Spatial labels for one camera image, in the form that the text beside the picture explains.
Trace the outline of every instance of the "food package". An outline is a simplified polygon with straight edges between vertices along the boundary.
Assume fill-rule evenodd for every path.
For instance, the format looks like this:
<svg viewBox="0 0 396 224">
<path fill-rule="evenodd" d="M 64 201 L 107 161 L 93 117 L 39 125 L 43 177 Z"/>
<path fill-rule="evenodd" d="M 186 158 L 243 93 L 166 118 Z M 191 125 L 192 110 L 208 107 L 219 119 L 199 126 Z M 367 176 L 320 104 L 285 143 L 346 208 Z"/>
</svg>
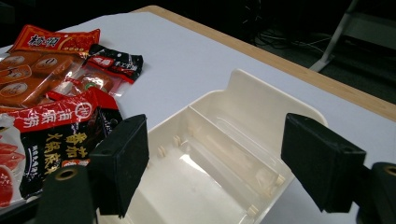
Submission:
<svg viewBox="0 0 396 224">
<path fill-rule="evenodd" d="M 92 44 L 87 62 L 59 86 L 47 92 L 51 100 L 59 100 L 96 87 L 112 96 L 121 96 L 123 88 L 140 77 L 143 56 L 108 49 Z"/>
<path fill-rule="evenodd" d="M 96 88 L 0 114 L 0 215 L 39 195 L 46 176 L 60 167 L 87 165 L 120 122 L 114 98 Z"/>
<path fill-rule="evenodd" d="M 50 32 L 25 25 L 0 62 L 0 112 L 47 103 L 46 92 L 84 64 L 100 30 Z"/>
</svg>

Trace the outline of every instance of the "snack package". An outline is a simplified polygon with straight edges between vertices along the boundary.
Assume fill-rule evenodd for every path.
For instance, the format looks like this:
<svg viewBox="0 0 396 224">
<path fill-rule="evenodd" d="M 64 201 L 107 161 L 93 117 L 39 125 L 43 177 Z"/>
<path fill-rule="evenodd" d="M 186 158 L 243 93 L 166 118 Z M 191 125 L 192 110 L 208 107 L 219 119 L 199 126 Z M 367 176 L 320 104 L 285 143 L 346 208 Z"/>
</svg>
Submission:
<svg viewBox="0 0 396 224">
<path fill-rule="evenodd" d="M 121 96 L 126 84 L 140 77 L 143 56 L 132 55 L 92 44 L 87 62 L 73 76 L 67 77 L 55 89 L 47 92 L 51 100 L 60 100 L 96 87 L 112 96 Z"/>
<path fill-rule="evenodd" d="M 25 25 L 0 61 L 0 112 L 47 103 L 46 92 L 79 70 L 99 36 L 100 30 L 53 33 Z"/>
<path fill-rule="evenodd" d="M 121 121 L 114 98 L 96 88 L 0 114 L 0 214 L 39 195 L 46 176 L 60 167 L 87 165 Z"/>
</svg>

